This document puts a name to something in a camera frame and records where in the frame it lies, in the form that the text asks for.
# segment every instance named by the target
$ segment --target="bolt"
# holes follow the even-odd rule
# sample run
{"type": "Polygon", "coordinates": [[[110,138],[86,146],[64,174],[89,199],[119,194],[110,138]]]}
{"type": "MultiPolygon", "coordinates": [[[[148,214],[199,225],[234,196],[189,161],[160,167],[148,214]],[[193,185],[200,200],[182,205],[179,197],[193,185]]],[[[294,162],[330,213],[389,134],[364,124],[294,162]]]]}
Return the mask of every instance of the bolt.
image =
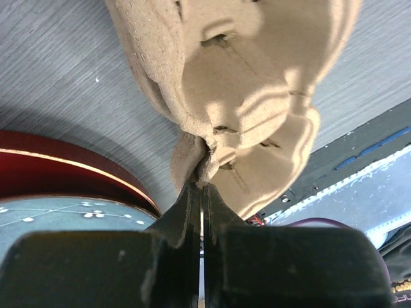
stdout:
{"type": "Polygon", "coordinates": [[[290,199],[288,199],[288,197],[287,197],[286,194],[283,195],[283,196],[281,196],[280,199],[281,199],[281,202],[283,202],[283,203],[286,203],[286,202],[289,202],[289,201],[290,201],[290,199]]]}

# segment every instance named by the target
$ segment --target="red object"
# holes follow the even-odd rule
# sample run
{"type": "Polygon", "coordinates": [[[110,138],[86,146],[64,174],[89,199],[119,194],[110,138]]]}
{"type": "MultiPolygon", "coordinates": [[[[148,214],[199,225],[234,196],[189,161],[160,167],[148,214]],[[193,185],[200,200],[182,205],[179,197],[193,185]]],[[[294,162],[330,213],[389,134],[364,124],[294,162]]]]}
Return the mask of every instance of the red object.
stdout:
{"type": "Polygon", "coordinates": [[[0,198],[100,197],[161,212],[128,171],[92,151],[27,133],[0,131],[0,198]]]}

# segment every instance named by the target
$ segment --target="beige fabric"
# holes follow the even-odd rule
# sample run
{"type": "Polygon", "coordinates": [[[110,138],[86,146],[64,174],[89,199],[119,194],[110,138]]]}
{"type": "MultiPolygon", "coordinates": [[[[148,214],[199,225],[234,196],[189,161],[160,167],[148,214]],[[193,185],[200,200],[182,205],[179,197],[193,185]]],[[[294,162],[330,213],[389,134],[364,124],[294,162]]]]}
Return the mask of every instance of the beige fabric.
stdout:
{"type": "Polygon", "coordinates": [[[360,0],[107,0],[143,92],[180,125],[171,174],[247,218],[282,194],[319,129],[315,85],[360,0]]]}

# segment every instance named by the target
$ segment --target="gray surface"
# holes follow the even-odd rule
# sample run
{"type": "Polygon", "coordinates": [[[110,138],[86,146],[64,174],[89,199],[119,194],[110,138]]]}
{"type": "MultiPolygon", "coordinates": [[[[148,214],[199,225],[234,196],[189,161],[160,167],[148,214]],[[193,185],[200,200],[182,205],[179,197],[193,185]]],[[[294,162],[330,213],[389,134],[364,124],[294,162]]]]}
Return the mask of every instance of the gray surface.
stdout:
{"type": "Polygon", "coordinates": [[[154,218],[113,201],[45,197],[0,201],[0,263],[21,236],[35,231],[131,230],[149,227],[154,218]]]}
{"type": "Polygon", "coordinates": [[[273,219],[270,225],[332,219],[363,231],[379,248],[388,232],[411,222],[410,187],[411,146],[407,146],[268,219],[273,219]]]}
{"type": "MultiPolygon", "coordinates": [[[[411,96],[411,2],[365,0],[314,99],[315,149],[411,96]]],[[[0,128],[72,142],[120,163],[160,208],[177,129],[137,89],[102,0],[0,3],[0,128]]]]}

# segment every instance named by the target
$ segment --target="black plastic part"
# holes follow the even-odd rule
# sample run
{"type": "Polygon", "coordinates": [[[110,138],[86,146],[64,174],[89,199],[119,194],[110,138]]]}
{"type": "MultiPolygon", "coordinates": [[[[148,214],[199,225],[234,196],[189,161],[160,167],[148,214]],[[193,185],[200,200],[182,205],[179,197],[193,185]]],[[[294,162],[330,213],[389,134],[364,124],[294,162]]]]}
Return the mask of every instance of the black plastic part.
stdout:
{"type": "Polygon", "coordinates": [[[27,235],[0,270],[0,307],[390,307],[377,252],[354,230],[251,227],[216,188],[187,184],[145,232],[27,235]]]}

